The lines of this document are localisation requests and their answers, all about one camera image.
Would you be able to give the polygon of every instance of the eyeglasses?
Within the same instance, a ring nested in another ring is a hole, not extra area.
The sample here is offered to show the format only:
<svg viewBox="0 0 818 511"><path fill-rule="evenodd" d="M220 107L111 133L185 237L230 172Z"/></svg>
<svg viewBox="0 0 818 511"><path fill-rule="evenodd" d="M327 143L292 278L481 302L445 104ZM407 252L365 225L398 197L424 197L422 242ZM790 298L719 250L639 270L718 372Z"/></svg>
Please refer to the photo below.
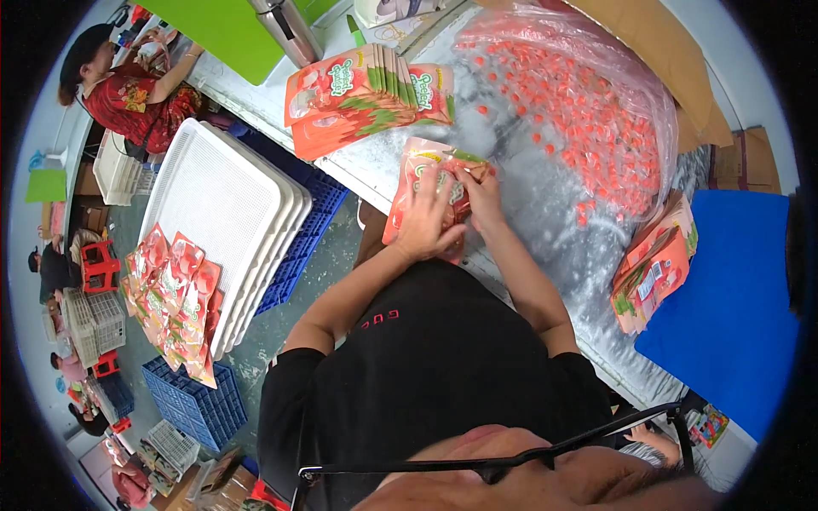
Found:
<svg viewBox="0 0 818 511"><path fill-rule="evenodd" d="M566 452L588 446L595 440L608 435L627 431L634 426L655 419L661 414L673 422L679 437L684 470L693 473L693 448L687 436L687 425L681 414L681 403L667 403L654 406L635 414L599 426L576 437L569 438L551 447L529 449L509 458L457 459L449 461L398 461L373 464L332 464L302 467L299 470L299 484L293 495L292 511L304 511L307 494L325 475L340 473L376 474L402 472L448 472L453 470L474 470L486 484L500 482L514 467L539 459L546 467L554 469L554 458Z"/></svg>

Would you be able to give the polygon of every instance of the table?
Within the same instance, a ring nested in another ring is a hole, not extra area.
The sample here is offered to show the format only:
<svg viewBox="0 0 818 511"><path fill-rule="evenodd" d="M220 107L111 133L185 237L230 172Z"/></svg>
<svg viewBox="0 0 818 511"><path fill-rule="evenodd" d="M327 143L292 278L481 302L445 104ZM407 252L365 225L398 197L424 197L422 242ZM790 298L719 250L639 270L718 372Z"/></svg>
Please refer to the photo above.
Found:
<svg viewBox="0 0 818 511"><path fill-rule="evenodd" d="M458 111L455 126L388 130L322 157L314 164L387 213L397 189L398 163L408 137L439 140L493 157L506 173L502 190L509 223L560 290L578 345L594 364L598 376L637 408L676 400L684 385L634 350L635 337L620 331L609 305L610 282L634 225L617 225L611 218L598 215L587 229L578 230L573 220L578 183L555 164L543 161L541 151L527 147L526 137L516 136L522 128L518 119L501 115L487 123L476 115L475 97L483 97L487 85L459 62L451 46L457 31L478 11L479 7L471 2L461 2L442 13L362 31L367 42L396 47L410 61L452 66ZM314 25L313 31L326 49L325 55L355 46L345 19L351 12L349 0L340 2ZM290 130L283 126L283 99L286 79L295 71L285 58L263 84L253 86L205 53L187 81L254 129L293 151ZM705 183L708 162L707 147L680 157L674 185L690 198L695 187ZM479 236L470 232L466 245L464 268L511 305L500 273Z"/></svg>

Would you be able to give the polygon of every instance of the black cap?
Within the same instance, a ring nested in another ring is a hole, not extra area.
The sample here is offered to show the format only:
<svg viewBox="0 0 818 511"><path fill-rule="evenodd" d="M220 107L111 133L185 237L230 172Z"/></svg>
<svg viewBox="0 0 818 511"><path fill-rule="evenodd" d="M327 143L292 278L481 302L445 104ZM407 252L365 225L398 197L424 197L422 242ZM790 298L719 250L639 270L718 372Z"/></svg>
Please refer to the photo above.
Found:
<svg viewBox="0 0 818 511"><path fill-rule="evenodd" d="M29 254L29 269L32 273L37 273L40 269L37 267L37 247Z"/></svg>
<svg viewBox="0 0 818 511"><path fill-rule="evenodd" d="M110 39L113 31L113 25L100 23L82 32L65 56L65 62L63 62L60 71L60 83L69 83L71 85L79 83L79 68L83 64L94 60L100 46Z"/></svg>

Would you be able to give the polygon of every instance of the blue sheet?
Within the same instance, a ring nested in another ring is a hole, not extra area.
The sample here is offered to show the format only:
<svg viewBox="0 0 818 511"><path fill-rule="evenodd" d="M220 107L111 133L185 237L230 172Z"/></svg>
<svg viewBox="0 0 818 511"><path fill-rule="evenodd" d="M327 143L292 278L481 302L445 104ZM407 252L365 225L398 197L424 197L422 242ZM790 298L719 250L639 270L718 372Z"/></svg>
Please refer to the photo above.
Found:
<svg viewBox="0 0 818 511"><path fill-rule="evenodd" d="M697 191L699 247L636 350L764 438L786 386L798 322L789 312L789 202L750 191Z"/></svg>

